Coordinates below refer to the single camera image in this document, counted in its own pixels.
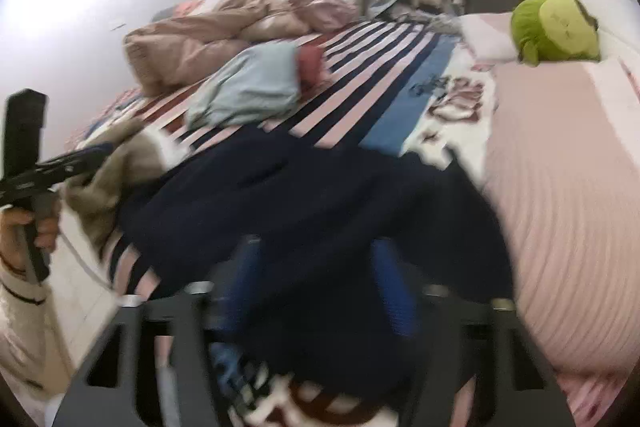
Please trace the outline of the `white sleeve left forearm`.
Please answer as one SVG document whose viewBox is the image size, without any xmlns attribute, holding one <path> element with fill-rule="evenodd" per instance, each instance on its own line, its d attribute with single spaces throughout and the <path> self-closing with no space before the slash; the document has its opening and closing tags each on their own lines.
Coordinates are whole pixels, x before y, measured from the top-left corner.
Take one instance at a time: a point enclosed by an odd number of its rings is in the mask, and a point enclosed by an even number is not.
<svg viewBox="0 0 640 427">
<path fill-rule="evenodd" d="M 47 295 L 41 285 L 29 283 L 1 263 L 1 375 L 38 426 L 44 425 L 50 400 L 42 384 Z"/>
</svg>

